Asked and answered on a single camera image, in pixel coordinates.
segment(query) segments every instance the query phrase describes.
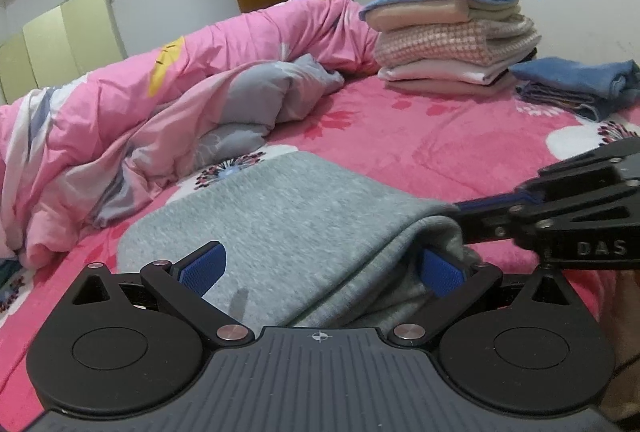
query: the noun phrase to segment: gray blanket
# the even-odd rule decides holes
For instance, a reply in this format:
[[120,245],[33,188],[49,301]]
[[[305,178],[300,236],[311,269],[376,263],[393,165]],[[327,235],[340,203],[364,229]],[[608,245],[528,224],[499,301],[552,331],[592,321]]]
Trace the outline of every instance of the gray blanket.
[[463,256],[454,208],[418,199],[313,154],[293,152],[234,174],[144,217],[118,247],[118,269],[176,261],[224,244],[224,277],[204,296],[263,326],[390,329],[430,293],[416,240]]
[[193,169],[253,152],[277,123],[304,120],[320,98],[343,85],[340,73],[311,55],[247,69],[229,89],[220,126],[200,138]]
[[[338,91],[343,85],[344,78],[340,73],[326,71],[311,55],[301,56],[295,62],[260,62],[245,69],[233,79],[224,101],[213,109],[215,112],[207,113],[213,120],[205,123],[206,116],[200,120],[215,128],[201,136],[191,167],[180,170],[178,175],[188,175],[213,163],[257,150],[277,123],[304,120],[323,96]],[[175,124],[167,130],[185,129]],[[180,147],[167,150],[172,158],[184,152]],[[166,166],[166,155],[153,152],[145,145],[136,147],[129,143],[123,158],[143,163],[148,171]],[[131,177],[123,160],[88,216],[88,221],[96,228],[105,228],[143,208]]]

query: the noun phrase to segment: bed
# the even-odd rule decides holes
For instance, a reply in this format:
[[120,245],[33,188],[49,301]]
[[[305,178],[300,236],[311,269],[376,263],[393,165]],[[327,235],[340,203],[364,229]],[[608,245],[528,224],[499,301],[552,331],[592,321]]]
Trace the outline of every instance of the bed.
[[[274,46],[274,51],[282,50],[281,44]],[[340,53],[335,48],[330,52]],[[158,53],[153,58],[162,60]],[[340,58],[349,60],[346,54]],[[50,261],[35,274],[17,274],[15,300],[0,315],[0,424],[9,432],[18,431],[41,411],[26,375],[25,354],[69,283],[90,262],[117,269],[122,235],[167,203],[216,188],[230,174],[297,151],[319,155],[415,196],[458,202],[511,190],[551,162],[635,135],[636,123],[640,124],[640,109],[603,123],[586,123],[558,108],[522,102],[512,91],[493,98],[419,96],[387,89],[375,76],[352,78],[340,91],[321,98],[303,120],[277,125],[264,147],[208,165],[177,183],[167,182],[135,215],[80,238],[64,258]],[[478,245],[476,250],[507,272],[530,272],[536,262],[530,252],[510,242]],[[640,336],[629,323],[640,308],[635,277],[618,275],[616,283],[610,272],[569,276],[614,340],[618,363],[633,358],[640,351]],[[612,418],[638,410],[633,368],[623,369],[606,395],[603,408]]]

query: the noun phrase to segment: pink comforter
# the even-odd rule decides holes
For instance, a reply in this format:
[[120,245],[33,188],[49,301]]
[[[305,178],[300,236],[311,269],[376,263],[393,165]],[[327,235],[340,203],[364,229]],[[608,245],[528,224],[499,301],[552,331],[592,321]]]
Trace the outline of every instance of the pink comforter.
[[[351,0],[291,0],[1,107],[0,259],[20,250],[24,266],[41,268],[71,250],[132,148],[129,202],[136,209],[191,171],[195,141],[216,126],[203,106],[214,110],[216,98],[199,92],[184,101],[181,116],[171,116],[176,107],[168,105],[207,76],[228,72],[221,78],[228,84],[254,62],[303,54],[329,70],[375,72],[377,34],[358,19],[359,9]],[[155,129],[145,125],[150,121],[158,122]],[[161,123],[171,131],[158,130]],[[145,169],[145,159],[162,166]]]

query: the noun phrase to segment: pink bed sheet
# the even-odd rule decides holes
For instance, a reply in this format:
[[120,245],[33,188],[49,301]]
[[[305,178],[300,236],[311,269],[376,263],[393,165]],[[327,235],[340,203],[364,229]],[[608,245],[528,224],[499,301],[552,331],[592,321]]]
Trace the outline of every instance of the pink bed sheet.
[[[279,126],[270,143],[313,152],[416,196],[457,202],[511,190],[547,164],[633,135],[638,120],[640,110],[607,123],[580,122],[557,108],[525,104],[511,91],[493,98],[410,96],[371,77],[325,98],[305,121]],[[65,260],[37,273],[31,294],[0,328],[0,424],[9,432],[41,411],[24,355],[47,314],[85,264],[113,267],[117,243],[130,224],[164,205],[176,189],[134,218],[85,238]],[[532,253],[510,242],[477,249],[507,272],[530,272],[536,264]],[[613,274],[568,277],[592,313],[606,310]]]

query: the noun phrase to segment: floral pattern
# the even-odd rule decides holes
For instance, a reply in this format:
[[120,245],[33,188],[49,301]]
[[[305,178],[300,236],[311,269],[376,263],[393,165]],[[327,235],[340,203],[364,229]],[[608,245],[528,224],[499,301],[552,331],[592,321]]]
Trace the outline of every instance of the floral pattern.
[[7,311],[9,306],[15,302],[21,287],[24,287],[24,278],[22,275],[19,275],[2,288],[0,292],[0,315]]
[[170,197],[166,200],[166,204],[176,202],[179,199],[190,196],[191,194],[207,188],[212,184],[219,183],[221,180],[241,172],[249,167],[278,157],[289,152],[296,152],[297,147],[293,145],[265,145],[256,152],[246,154],[237,158],[227,159],[222,163],[204,167],[191,176],[180,181]]
[[311,124],[305,130],[306,139],[321,138],[325,129],[345,130],[353,125],[352,110],[335,110],[328,112],[322,116],[310,116]]
[[391,104],[391,108],[395,108],[397,110],[405,110],[406,108],[411,107],[414,102],[410,102],[409,100],[396,100],[394,104]]
[[578,116],[575,119],[579,125],[560,128],[546,137],[546,146],[551,154],[559,160],[568,159],[607,143],[640,134],[640,127],[628,122],[618,114],[614,114],[607,121],[601,123],[589,122]]
[[513,99],[516,104],[516,110],[518,112],[528,114],[529,116],[548,116],[551,118],[553,116],[559,116],[560,114],[566,112],[560,107],[556,107],[554,105],[539,105],[524,102],[520,99],[519,96],[514,96]]
[[602,136],[600,146],[612,143],[619,139],[632,138],[638,133],[618,122],[605,122],[598,128],[598,135]]
[[445,98],[433,98],[431,106],[427,109],[427,116],[440,116],[446,112],[452,112],[460,106],[457,100],[446,100]]
[[20,270],[0,288],[0,328],[27,299],[33,290],[33,271]]
[[245,168],[258,164],[264,156],[264,152],[254,152],[252,154],[247,154],[233,159],[227,159],[222,163],[213,165],[200,172],[196,177],[195,190],[206,188],[216,181],[220,181],[231,176],[231,174],[236,174]]

